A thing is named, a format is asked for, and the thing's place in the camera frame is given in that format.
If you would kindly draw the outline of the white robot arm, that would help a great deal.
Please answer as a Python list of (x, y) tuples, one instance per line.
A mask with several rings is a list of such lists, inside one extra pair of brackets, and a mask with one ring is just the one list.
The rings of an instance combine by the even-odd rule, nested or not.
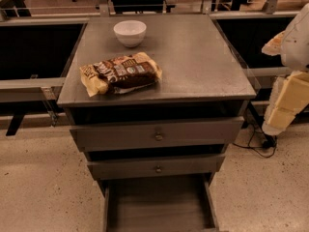
[(278, 135), (309, 104), (309, 4), (263, 46), (262, 52), (279, 55), (281, 63), (292, 70), (287, 77), (275, 79), (262, 125), (265, 134)]

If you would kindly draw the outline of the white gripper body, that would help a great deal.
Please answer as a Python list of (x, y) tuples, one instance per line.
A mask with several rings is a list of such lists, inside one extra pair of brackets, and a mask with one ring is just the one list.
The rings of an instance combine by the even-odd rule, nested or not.
[(269, 104), (267, 106), (267, 109), (265, 111), (264, 115), (264, 122), (262, 125), (262, 131), (266, 135), (270, 136), (276, 136), (279, 135), (283, 129), (278, 129), (272, 126), (269, 122), (268, 119), (270, 118), (271, 112), (273, 111), (275, 107), (275, 102), (279, 98), (280, 92), (282, 90), (283, 84), (284, 84), (284, 77), (278, 76), (275, 81), (273, 82), (271, 93), (269, 96)]

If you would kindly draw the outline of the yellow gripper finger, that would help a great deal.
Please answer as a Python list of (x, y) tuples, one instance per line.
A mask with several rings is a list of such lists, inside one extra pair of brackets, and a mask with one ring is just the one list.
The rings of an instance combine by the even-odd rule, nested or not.
[(281, 46), (284, 38), (284, 31), (278, 33), (262, 47), (265, 55), (276, 56), (281, 54)]
[(309, 104), (309, 73), (293, 71), (284, 84), (268, 122), (283, 131)]

